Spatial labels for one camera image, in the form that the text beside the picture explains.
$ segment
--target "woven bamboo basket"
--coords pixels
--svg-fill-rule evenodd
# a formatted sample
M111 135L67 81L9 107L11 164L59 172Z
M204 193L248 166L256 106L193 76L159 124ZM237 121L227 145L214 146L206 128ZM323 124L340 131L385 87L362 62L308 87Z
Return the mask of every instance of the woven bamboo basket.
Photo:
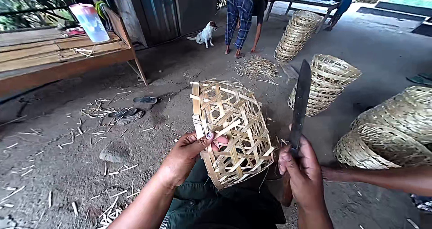
M192 118L198 138L212 130L216 137L226 135L229 140L219 144L219 151L209 146L201 152L215 187L227 188L270 166L274 148L254 93L238 82L191 84Z
M432 88L408 87L402 93L361 113L351 128L368 122L392 127L422 144L432 143Z
M365 123L340 138L338 161L365 169L432 165L432 152L393 128Z
M316 54L310 65L312 76L306 116L326 110L342 94L343 88L362 74L349 63L330 55ZM288 98L288 105L293 110L296 89L297 85Z
M290 61L314 34L322 17L310 11L296 11L274 52L277 61Z

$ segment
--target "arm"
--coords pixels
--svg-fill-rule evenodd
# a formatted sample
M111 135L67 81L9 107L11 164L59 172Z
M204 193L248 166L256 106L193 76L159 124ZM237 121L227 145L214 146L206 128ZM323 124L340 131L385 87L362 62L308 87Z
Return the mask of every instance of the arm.
M155 229L159 228L174 197L174 190L188 177L195 165L196 156L213 143L213 132L197 139L195 132L183 135L165 158L156 174L144 186L137 198L124 210L109 229ZM221 136L216 139L228 143Z
M254 46L251 49L251 53L255 52L256 45L258 44L258 40L260 39L262 26L263 26L262 23L258 23L258 25L256 26L257 31L256 31L256 34L255 34Z
M390 168L386 170L322 168L331 181L363 182L379 187L432 196L432 166Z
M284 146L279 153L279 173L289 173L292 194L299 204L299 228L333 229L324 200L321 167L311 144L306 137L300 138L299 164L290 149Z

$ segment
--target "plastic container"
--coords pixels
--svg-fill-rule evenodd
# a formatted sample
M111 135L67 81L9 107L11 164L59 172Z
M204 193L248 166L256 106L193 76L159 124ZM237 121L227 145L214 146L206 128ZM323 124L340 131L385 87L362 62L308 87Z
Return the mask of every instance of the plastic container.
M105 27L93 5L76 4L69 6L69 9L78 19L92 42L100 43L109 40Z

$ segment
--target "dog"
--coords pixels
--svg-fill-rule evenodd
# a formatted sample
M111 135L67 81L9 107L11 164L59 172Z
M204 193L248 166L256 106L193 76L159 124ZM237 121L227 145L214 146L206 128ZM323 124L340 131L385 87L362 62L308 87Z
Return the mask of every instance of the dog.
M214 21L210 21L196 37L187 37L186 39L195 40L197 44L206 43L206 48L209 48L208 41L210 41L211 46L214 46L212 42L213 30L217 30L217 26Z

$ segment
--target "left hand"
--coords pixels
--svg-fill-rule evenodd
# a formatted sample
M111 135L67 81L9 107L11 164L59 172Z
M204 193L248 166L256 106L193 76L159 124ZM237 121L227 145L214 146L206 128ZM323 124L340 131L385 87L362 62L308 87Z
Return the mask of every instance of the left hand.
M224 136L218 137L213 141L214 133L209 131L206 136L198 139L196 132L184 134L172 148L169 155L165 158L157 174L163 179L163 182L169 186L179 186L192 170L195 165L197 155L209 145L217 151L218 142L227 144L228 139Z

